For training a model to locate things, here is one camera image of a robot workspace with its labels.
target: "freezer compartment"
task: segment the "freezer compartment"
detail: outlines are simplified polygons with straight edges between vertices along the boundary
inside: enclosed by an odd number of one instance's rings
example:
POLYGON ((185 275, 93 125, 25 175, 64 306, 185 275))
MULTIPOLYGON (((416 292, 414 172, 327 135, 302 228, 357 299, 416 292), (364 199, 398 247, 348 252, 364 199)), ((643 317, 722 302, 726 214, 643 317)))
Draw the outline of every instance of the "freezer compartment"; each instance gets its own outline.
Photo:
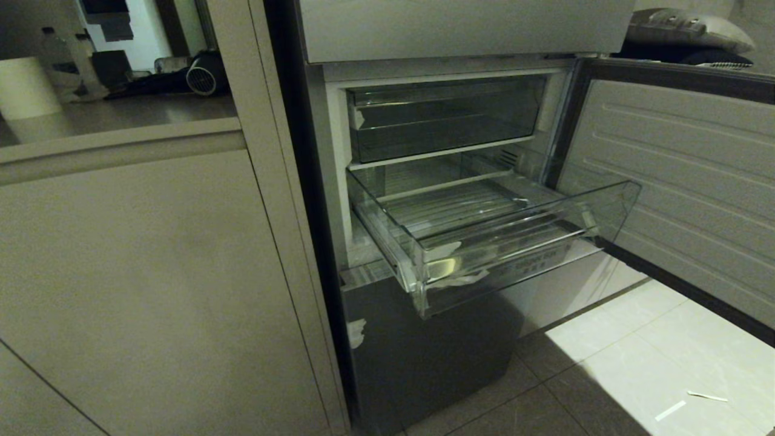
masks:
POLYGON ((513 147, 348 171, 350 201, 422 317, 613 242, 639 186, 513 147))
POLYGON ((546 76, 347 90, 353 158, 367 163, 532 135, 546 76))

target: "pillow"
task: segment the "pillow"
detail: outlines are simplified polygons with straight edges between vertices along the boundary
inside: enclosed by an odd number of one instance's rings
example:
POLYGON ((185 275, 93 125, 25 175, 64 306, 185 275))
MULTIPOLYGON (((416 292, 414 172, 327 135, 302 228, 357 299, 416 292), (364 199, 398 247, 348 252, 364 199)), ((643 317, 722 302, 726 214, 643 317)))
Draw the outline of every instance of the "pillow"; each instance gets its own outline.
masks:
POLYGON ((740 54, 756 45, 727 19, 683 9, 644 9, 632 14, 627 40, 641 44, 716 47, 740 54))

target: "refrigerator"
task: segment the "refrigerator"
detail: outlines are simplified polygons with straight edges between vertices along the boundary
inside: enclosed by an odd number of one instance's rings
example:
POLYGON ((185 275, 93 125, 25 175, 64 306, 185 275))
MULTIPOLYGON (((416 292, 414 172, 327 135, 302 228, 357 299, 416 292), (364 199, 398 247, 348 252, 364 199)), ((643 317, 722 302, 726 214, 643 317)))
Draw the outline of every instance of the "refrigerator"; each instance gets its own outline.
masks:
POLYGON ((772 341, 775 78, 608 58, 634 2, 264 6, 358 431, 503 376, 514 295, 600 253, 772 341))

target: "freezer drawer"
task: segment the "freezer drawer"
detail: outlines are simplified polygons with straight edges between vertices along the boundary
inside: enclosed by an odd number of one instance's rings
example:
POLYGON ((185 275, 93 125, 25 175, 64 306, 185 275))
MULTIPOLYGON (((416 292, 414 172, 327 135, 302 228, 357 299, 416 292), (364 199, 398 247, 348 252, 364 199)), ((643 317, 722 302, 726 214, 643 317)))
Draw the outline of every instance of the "freezer drawer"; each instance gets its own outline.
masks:
POLYGON ((350 201, 430 317, 616 238, 638 185, 566 166, 566 191, 556 192, 539 183, 545 162, 512 146, 357 169, 348 171, 350 201))
POLYGON ((353 158, 362 163, 532 135, 546 76, 347 90, 353 158))

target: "tiled floor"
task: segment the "tiled floor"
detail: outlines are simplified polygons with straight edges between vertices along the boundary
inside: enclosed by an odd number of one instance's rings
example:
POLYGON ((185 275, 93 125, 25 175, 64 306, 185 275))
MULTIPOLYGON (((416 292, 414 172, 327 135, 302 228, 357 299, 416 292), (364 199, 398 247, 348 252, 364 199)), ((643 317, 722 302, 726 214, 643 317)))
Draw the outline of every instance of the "tiled floor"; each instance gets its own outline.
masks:
POLYGON ((773 426, 775 350, 651 281, 523 338, 503 379, 405 436, 765 436, 773 426))

